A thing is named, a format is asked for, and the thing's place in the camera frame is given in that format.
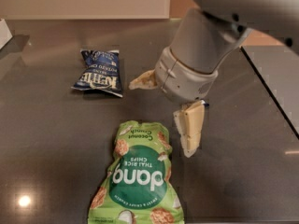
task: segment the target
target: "dang thai rice chips bag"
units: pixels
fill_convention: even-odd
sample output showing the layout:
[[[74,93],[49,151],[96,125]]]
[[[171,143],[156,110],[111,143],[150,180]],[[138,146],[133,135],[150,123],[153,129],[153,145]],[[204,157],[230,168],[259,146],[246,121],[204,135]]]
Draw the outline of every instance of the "dang thai rice chips bag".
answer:
[[[114,162],[93,198],[88,223],[184,223],[178,196],[169,183],[171,151],[168,130],[162,124],[121,124]]]

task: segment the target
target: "wall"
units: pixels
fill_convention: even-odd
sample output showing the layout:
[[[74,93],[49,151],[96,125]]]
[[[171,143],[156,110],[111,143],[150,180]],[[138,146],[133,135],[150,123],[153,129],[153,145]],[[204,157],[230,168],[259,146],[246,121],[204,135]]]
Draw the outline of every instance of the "wall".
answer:
[[[0,0],[0,18],[166,19],[169,0]]]
[[[170,17],[182,18],[189,7],[196,7],[193,0],[170,0]]]

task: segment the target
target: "white wall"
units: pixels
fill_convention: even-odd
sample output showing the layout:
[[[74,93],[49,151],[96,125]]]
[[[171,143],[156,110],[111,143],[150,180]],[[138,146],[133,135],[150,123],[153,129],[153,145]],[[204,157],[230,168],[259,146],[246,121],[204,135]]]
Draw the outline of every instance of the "white wall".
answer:
[[[0,0],[4,19],[169,18],[170,0]]]

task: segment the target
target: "bag label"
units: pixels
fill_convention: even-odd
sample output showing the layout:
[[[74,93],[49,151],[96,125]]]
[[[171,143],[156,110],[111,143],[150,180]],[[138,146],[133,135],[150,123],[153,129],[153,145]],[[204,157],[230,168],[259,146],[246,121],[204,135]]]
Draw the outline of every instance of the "bag label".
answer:
[[[150,147],[132,146],[110,178],[110,198],[126,208],[157,205],[167,191],[164,162]]]

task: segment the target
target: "coconut chips bag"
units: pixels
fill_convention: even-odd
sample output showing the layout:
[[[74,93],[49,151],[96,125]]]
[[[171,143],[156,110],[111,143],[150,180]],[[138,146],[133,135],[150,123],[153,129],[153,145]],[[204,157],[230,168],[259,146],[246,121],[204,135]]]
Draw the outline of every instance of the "coconut chips bag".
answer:
[[[169,183],[172,151],[160,123],[120,125],[114,162],[93,198],[89,224],[182,224],[183,210]]]

